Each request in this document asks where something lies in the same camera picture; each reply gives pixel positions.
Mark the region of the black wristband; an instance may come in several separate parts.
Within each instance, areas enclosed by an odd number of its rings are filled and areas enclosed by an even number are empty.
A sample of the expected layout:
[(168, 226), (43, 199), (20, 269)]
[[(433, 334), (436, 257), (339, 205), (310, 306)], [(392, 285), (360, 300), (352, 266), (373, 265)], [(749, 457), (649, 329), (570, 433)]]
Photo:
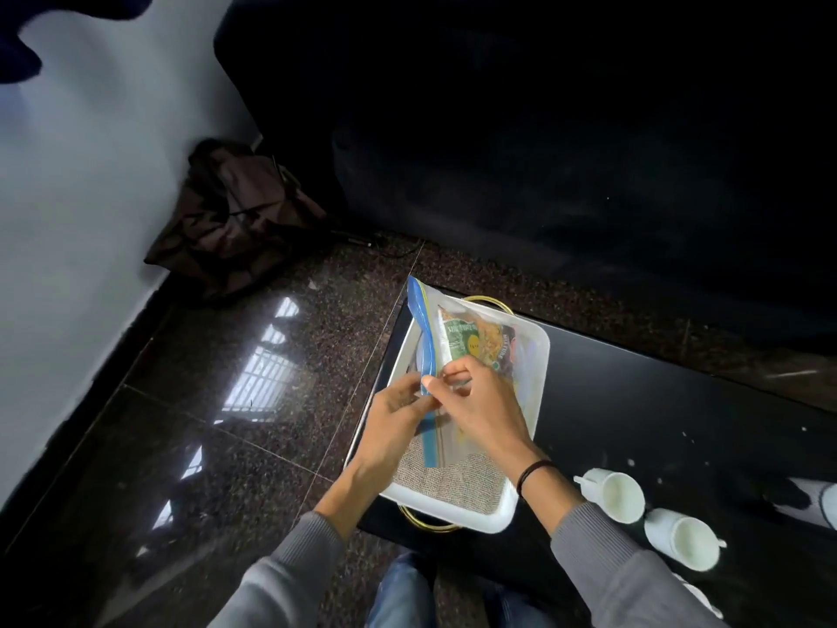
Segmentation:
[(541, 468), (551, 468), (557, 469), (557, 465), (554, 461), (550, 460), (549, 458), (545, 458), (542, 460), (535, 461), (531, 463), (519, 476), (516, 484), (516, 492), (519, 498), (523, 498), (522, 489), (525, 485), (527, 478), (534, 473), (535, 471)]

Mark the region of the green yellow snack packet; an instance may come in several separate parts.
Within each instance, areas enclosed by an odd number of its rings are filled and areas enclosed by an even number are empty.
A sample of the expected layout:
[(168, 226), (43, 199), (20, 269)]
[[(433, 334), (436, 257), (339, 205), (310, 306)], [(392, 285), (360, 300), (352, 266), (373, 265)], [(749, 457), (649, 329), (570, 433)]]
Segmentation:
[(508, 325), (488, 321), (471, 311), (439, 306), (439, 348), (442, 365), (465, 356), (478, 359), (501, 377), (512, 380), (517, 332)]

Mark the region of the white cup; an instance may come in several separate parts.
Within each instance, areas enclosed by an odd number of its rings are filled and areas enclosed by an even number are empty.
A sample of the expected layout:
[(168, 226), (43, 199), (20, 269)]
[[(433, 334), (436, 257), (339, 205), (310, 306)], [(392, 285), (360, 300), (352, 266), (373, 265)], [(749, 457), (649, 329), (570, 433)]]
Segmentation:
[(706, 596), (706, 594), (703, 593), (703, 591), (701, 591), (696, 586), (688, 583), (686, 580), (684, 580), (682, 577), (680, 577), (677, 573), (672, 573), (672, 574), (674, 575), (675, 579), (677, 581), (680, 581), (681, 584), (685, 587), (685, 589), (687, 591), (689, 591), (696, 598), (697, 601), (699, 601), (703, 606), (705, 606), (708, 611), (713, 613), (719, 621), (724, 620), (723, 613), (719, 609), (717, 609), (717, 607), (714, 606), (709, 601), (708, 597)]
[(727, 543), (702, 520), (665, 508), (649, 511), (643, 528), (650, 545), (689, 570), (707, 572), (717, 566)]
[(837, 483), (789, 477), (773, 508), (785, 517), (837, 532)]
[(603, 468), (592, 468), (572, 481), (582, 496), (598, 505), (613, 521), (630, 525), (643, 518), (645, 498), (636, 480), (628, 474)]

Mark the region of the person's left hand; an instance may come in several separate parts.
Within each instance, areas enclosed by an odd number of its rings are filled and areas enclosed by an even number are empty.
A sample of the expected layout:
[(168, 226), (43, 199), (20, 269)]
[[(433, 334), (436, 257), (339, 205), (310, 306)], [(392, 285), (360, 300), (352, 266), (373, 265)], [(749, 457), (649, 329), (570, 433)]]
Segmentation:
[(350, 469), (372, 496), (391, 484), (400, 459), (423, 421), (403, 417), (403, 407), (422, 395), (421, 388), (420, 373), (409, 372), (371, 399)]

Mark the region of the black sofa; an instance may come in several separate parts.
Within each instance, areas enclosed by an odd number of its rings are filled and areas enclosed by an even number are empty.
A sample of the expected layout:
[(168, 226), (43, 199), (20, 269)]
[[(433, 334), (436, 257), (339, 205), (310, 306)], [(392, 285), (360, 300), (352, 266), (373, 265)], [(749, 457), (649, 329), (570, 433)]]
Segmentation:
[(837, 0), (233, 0), (335, 214), (837, 356)]

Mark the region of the person's right hand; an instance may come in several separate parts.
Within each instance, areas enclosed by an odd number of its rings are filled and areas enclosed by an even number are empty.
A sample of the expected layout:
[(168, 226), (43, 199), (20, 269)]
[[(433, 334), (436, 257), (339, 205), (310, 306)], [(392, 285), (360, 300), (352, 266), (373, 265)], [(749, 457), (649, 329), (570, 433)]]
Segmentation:
[[(454, 380), (471, 380), (471, 420), (454, 421), (509, 481), (517, 484), (520, 474), (531, 463), (547, 458), (530, 437), (511, 384), (478, 359), (471, 356), (456, 359), (446, 364), (438, 377), (425, 375), (422, 379), (448, 379), (450, 384)], [(537, 471), (553, 473), (555, 469)]]

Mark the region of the clear zip bag blue seal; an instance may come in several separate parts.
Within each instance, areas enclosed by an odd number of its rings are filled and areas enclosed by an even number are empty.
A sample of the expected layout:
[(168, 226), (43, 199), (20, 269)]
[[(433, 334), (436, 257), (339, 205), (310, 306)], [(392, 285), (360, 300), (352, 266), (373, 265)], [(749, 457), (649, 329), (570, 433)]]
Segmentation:
[(445, 295), (440, 290), (413, 277), (408, 278), (407, 302), (421, 332), (416, 350), (416, 366), (424, 376), (438, 377), (445, 367), (438, 354), (440, 326), (437, 309), (439, 306), (452, 311), (471, 311), (488, 321), (505, 324), (516, 330), (514, 378), (507, 380), (515, 391), (529, 431), (533, 432), (538, 421), (548, 370), (550, 340), (546, 331), (533, 321), (503, 312), (501, 309), (475, 305)]

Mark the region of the grey woven tray liner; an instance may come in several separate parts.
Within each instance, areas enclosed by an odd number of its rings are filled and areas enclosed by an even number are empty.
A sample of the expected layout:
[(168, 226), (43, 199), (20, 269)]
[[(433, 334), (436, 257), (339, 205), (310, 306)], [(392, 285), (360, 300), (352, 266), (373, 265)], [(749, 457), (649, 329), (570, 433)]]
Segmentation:
[(419, 425), (393, 477), (424, 496), (489, 515), (507, 478), (448, 414), (438, 411)]

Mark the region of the person's right forearm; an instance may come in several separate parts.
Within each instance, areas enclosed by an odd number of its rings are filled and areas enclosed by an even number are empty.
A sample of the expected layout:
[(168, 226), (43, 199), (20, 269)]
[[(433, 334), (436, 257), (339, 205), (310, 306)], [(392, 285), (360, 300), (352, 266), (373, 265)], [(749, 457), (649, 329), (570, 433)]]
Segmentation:
[(591, 614), (593, 628), (728, 628), (555, 469), (537, 471), (523, 500)]

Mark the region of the person's legs in blue jeans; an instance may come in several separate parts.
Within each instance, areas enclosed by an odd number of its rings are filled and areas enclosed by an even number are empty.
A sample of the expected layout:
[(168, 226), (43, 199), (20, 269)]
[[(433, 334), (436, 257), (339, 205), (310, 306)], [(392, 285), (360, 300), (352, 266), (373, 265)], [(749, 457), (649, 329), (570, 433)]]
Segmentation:
[[(437, 563), (412, 551), (392, 561), (378, 586), (364, 628), (438, 628), (434, 584)], [(477, 578), (490, 628), (565, 628), (532, 598)]]

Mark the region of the person's left forearm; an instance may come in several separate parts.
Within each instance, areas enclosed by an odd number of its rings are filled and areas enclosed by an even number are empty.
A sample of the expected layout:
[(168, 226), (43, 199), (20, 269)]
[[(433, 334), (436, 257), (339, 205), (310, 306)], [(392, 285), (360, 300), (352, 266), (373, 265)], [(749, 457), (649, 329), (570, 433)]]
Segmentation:
[(207, 628), (311, 628), (347, 538), (385, 475), (382, 464), (352, 461), (278, 548), (245, 571)]

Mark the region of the brown cloth bag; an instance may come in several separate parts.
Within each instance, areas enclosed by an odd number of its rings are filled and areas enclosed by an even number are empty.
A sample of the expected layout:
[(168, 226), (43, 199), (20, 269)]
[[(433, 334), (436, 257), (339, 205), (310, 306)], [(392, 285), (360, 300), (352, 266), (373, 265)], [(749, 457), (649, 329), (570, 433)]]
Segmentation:
[(232, 140), (199, 141), (173, 213), (144, 263), (191, 284), (204, 300), (254, 288), (339, 230), (298, 180)]

